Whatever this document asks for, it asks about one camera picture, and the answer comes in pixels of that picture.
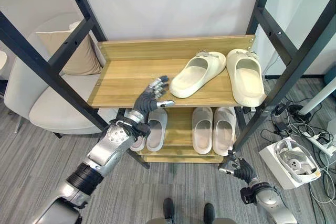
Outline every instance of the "wooden shelf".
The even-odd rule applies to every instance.
[[[162,149],[139,151],[144,160],[156,163],[220,163],[222,156],[213,150],[199,154],[193,148],[192,114],[194,108],[167,108],[168,122]]]
[[[235,48],[250,49],[254,35],[167,39],[151,41],[109,41],[98,46],[106,58],[88,103],[94,108],[131,108],[139,94],[154,79],[167,75],[172,80],[200,50],[227,55]],[[214,151],[201,155],[192,143],[193,107],[237,106],[227,70],[209,81],[195,94],[179,99],[169,92],[163,100],[174,100],[168,108],[164,145],[158,152],[138,152],[147,162],[221,163]]]
[[[223,157],[145,157],[149,163],[195,163],[195,164],[220,164]]]
[[[253,44],[254,35],[153,41],[101,42],[107,60],[88,103],[94,108],[131,108],[138,95],[155,78],[174,78],[200,50],[227,54]],[[231,82],[225,69],[195,94],[178,99],[169,92],[164,100],[176,107],[236,106]]]

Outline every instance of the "black shoe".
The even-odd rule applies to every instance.
[[[163,215],[167,221],[170,220],[169,223],[172,223],[172,224],[175,223],[174,222],[174,216],[175,216],[174,203],[171,198],[167,198],[163,202]]]
[[[211,224],[215,220],[215,208],[211,203],[204,206],[204,224]]]

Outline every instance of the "robotic arm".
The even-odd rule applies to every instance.
[[[245,204],[254,203],[258,211],[267,215],[274,224],[297,224],[275,187],[261,182],[253,167],[244,158],[237,157],[232,151],[229,151],[228,158],[234,162],[235,170],[227,169],[226,163],[219,167],[219,171],[242,179],[248,184],[248,187],[240,190],[241,199]]]
[[[118,116],[102,133],[100,141],[56,191],[38,209],[29,223],[80,224],[78,209],[83,209],[99,183],[109,175],[121,156],[139,135],[146,137],[150,127],[142,123],[149,112],[158,107],[173,106],[174,101],[157,102],[165,93],[167,76],[157,78],[137,98],[133,110]]]

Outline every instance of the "white headset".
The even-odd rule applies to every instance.
[[[284,159],[286,154],[284,153],[283,157],[281,157],[281,155],[280,155],[280,153],[283,153],[283,152],[280,152],[280,151],[283,150],[284,148],[286,148],[287,151],[290,151],[290,150],[292,150],[293,148],[296,148],[296,147],[300,148],[300,150],[305,154],[307,159],[309,159],[310,162],[315,166],[314,168],[309,169],[309,170],[304,169],[306,174],[297,174],[295,172],[295,171],[300,171],[301,170],[302,162],[300,162],[300,161],[298,161],[297,159],[294,159],[294,158],[290,159],[286,162],[285,159]],[[279,141],[275,146],[275,151],[276,151],[277,158],[279,159],[281,164],[284,166],[284,168],[289,172],[289,174],[292,176],[292,178],[296,182],[298,182],[300,184],[305,184],[305,183],[309,183],[309,182],[314,181],[314,180],[318,179],[319,177],[321,177],[321,172],[320,172],[319,166],[315,162],[313,157],[310,155],[310,153],[307,151],[306,148],[304,148],[302,145],[299,145],[294,140],[292,140],[290,138],[285,138],[285,139]]]

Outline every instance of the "white slipper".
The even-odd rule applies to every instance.
[[[200,154],[212,148],[212,119],[211,108],[196,108],[193,112],[193,147]]]
[[[266,95],[258,56],[243,49],[234,49],[226,59],[235,100],[247,107],[261,105]]]
[[[178,98],[187,98],[222,72],[226,65],[220,52],[198,52],[172,80],[170,92]]]
[[[146,138],[138,136],[138,140],[136,140],[134,144],[132,144],[130,149],[134,152],[139,152],[145,148],[145,145],[146,145]]]
[[[148,136],[146,142],[146,147],[149,151],[157,152],[162,148],[167,119],[167,112],[162,108],[149,113],[148,122],[151,126],[151,134]]]
[[[232,150],[236,120],[233,107],[220,107],[215,111],[212,146],[215,153],[220,156],[227,156],[228,150]]]

